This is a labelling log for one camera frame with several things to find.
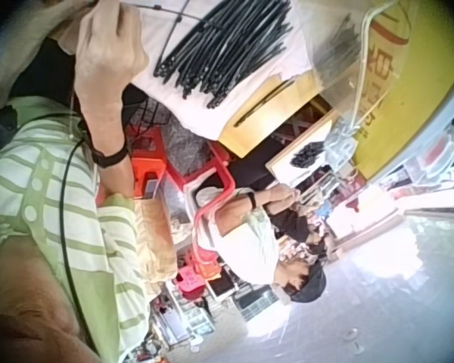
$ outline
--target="green striped shirt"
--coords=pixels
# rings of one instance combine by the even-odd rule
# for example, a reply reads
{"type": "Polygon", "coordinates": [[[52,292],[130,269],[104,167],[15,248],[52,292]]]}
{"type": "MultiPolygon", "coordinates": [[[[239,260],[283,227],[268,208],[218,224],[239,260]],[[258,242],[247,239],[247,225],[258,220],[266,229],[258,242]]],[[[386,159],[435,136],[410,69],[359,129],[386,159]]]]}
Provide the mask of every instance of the green striped shirt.
{"type": "MultiPolygon", "coordinates": [[[[0,243],[29,235],[70,296],[59,230],[59,200],[66,161],[79,140],[70,137],[69,116],[36,118],[64,112],[43,98],[12,103],[20,131],[0,150],[0,243]]],[[[136,255],[132,200],[115,195],[97,207],[98,177],[81,149],[67,176],[64,224],[74,284],[102,361],[122,361],[148,332],[149,305],[136,255]]]]}

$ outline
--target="sunlight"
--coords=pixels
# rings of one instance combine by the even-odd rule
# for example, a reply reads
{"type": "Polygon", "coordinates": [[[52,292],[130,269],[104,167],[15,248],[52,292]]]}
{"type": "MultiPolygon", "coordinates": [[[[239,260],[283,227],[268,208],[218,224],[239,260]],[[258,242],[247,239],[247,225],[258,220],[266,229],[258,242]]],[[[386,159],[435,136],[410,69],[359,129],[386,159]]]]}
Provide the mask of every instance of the sunlight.
{"type": "Polygon", "coordinates": [[[368,242],[353,255],[352,261],[379,278],[402,275],[406,280],[423,265],[418,258],[417,237],[404,225],[368,242]]]}
{"type": "Polygon", "coordinates": [[[249,337],[263,337],[287,324],[291,305],[282,305],[279,301],[255,316],[247,323],[249,337]]]}

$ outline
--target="black cap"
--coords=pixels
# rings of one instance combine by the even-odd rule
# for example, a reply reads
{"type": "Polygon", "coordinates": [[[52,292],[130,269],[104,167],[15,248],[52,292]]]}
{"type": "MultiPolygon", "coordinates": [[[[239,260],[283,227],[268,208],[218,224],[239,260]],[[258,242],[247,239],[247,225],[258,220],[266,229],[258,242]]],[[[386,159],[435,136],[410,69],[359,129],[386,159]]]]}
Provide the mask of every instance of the black cap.
{"type": "Polygon", "coordinates": [[[318,299],[325,291],[326,275],[323,272],[323,266],[320,261],[309,268],[309,277],[306,284],[301,290],[290,296],[291,301],[295,303],[310,303],[318,299]]]}

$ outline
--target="black watch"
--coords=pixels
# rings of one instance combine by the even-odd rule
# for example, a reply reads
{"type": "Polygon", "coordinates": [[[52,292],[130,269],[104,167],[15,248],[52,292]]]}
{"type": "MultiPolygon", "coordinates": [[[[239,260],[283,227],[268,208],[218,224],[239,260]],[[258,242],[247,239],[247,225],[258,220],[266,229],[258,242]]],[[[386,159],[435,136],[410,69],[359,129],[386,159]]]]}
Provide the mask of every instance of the black watch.
{"type": "Polygon", "coordinates": [[[117,153],[113,155],[110,155],[109,157],[106,157],[102,152],[94,149],[94,146],[92,146],[92,144],[90,145],[90,147],[92,160],[96,164],[98,164],[100,168],[103,169],[121,163],[124,160],[124,158],[128,155],[128,145],[126,143],[126,138],[124,139],[124,145],[121,148],[121,150],[119,150],[117,153]]]}

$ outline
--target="man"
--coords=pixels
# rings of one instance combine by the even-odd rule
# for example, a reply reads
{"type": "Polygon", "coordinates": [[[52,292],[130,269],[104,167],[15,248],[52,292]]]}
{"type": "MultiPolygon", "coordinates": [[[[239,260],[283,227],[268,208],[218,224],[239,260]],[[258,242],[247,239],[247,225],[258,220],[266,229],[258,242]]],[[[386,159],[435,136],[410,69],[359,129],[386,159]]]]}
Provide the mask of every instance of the man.
{"type": "MultiPolygon", "coordinates": [[[[205,206],[221,192],[202,186],[197,202],[205,206]]],[[[199,245],[215,250],[246,282],[278,285],[297,303],[318,299],[326,286],[321,263],[308,266],[302,260],[279,261],[279,245],[269,220],[289,208],[299,194],[286,185],[258,192],[237,189],[230,200],[207,216],[209,235],[201,234],[199,245]]]]}
{"type": "Polygon", "coordinates": [[[120,118],[148,63],[140,38],[138,11],[118,0],[83,18],[75,90],[90,137],[53,101],[9,102],[20,129],[0,150],[0,361],[116,363],[148,332],[120,118]]]}

